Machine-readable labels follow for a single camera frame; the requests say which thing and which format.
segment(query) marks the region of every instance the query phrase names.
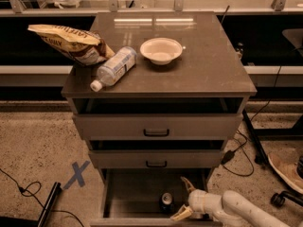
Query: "white bowl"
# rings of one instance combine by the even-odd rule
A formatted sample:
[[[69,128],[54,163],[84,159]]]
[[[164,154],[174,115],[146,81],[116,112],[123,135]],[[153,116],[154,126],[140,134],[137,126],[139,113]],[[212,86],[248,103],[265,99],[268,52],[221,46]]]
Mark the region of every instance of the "white bowl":
[[[154,64],[168,64],[182,54],[182,46],[172,39],[155,38],[144,42],[140,52]]]

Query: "drawer handle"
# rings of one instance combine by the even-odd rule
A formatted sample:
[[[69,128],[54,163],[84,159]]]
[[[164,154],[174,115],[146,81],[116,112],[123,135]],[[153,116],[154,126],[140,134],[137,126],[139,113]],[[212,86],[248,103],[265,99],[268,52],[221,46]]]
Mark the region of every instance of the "drawer handle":
[[[145,162],[146,167],[148,168],[165,168],[168,166],[168,162],[165,161],[164,164],[150,164],[149,161]]]
[[[169,136],[169,129],[153,130],[153,129],[144,129],[144,136],[147,137],[167,137]]]

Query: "shoe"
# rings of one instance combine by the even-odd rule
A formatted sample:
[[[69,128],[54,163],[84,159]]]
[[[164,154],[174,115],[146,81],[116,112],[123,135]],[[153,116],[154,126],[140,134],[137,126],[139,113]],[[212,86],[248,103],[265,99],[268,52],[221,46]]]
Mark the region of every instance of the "shoe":
[[[268,154],[268,161],[276,173],[296,192],[303,194],[303,179],[297,173],[297,164],[283,162],[274,153]]]

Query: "floor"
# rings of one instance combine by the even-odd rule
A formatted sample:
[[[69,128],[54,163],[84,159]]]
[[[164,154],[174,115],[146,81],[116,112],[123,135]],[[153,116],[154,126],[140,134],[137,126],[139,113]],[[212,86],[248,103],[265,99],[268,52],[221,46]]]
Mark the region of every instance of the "floor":
[[[246,107],[249,116],[253,116],[264,103],[249,102]],[[302,112],[303,103],[271,102],[255,117],[253,124],[258,128],[291,127]],[[244,122],[239,131],[250,136]],[[244,141],[240,134],[236,134],[235,139],[229,141],[226,150],[237,148],[239,141]],[[303,155],[302,141],[263,141],[262,144],[267,153],[274,151],[285,161],[296,162],[298,156]],[[40,182],[40,190],[36,183],[28,190],[37,192],[35,196],[41,203],[45,203],[53,183],[59,182],[63,192],[56,201],[56,210],[73,213],[85,227],[100,217],[104,186],[98,171],[90,163],[87,147],[78,135],[65,101],[1,101],[0,146],[1,170],[23,188]],[[209,179],[208,191],[222,194],[225,190],[235,190],[286,224],[298,226],[303,220],[301,206],[288,200],[281,208],[270,204],[273,194],[286,190],[286,184],[270,167],[254,162],[256,150],[250,140],[243,150],[238,150],[235,158],[225,167],[243,175],[250,174],[254,169],[253,174],[241,177],[219,166]],[[73,181],[73,166],[80,170],[81,181]],[[15,181],[0,173],[0,216],[38,219],[42,207],[34,198],[23,197]],[[47,227],[55,226],[80,224],[65,212],[52,212]],[[242,226],[251,225],[244,222]]]

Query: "robotic arm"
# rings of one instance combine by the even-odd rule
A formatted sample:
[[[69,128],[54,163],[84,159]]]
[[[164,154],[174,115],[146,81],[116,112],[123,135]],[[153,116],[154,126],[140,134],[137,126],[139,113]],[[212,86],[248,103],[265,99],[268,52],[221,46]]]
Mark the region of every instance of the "robotic arm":
[[[187,178],[181,179],[189,194],[189,206],[183,205],[175,215],[170,217],[173,220],[188,218],[195,212],[199,212],[209,214],[214,220],[231,226],[242,226],[242,221],[246,220],[254,227],[290,227],[256,207],[235,191],[225,191],[222,196],[210,194],[196,189]]]

